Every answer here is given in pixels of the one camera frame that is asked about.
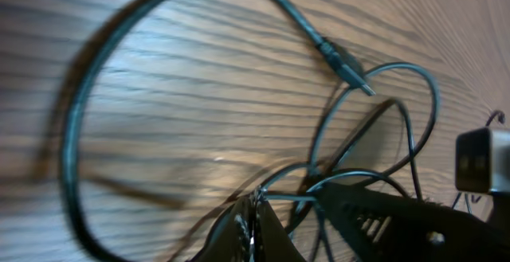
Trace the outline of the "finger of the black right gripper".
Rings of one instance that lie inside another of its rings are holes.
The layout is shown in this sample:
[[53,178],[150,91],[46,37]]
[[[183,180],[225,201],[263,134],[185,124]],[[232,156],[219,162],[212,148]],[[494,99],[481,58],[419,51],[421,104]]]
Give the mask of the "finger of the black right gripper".
[[508,235],[468,213],[335,183],[314,195],[361,261],[509,259]]

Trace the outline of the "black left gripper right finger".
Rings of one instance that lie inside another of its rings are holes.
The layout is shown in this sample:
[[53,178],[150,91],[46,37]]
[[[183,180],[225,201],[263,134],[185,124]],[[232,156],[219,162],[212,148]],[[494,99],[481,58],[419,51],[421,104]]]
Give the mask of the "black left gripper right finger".
[[255,262],[305,262],[264,194],[255,198],[253,239]]

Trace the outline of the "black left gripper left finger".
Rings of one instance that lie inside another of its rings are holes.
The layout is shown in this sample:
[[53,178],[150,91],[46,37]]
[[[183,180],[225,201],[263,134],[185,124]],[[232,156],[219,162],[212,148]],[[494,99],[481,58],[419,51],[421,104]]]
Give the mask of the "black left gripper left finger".
[[232,205],[211,229],[204,247],[193,257],[195,262],[250,261],[252,203],[243,197]]

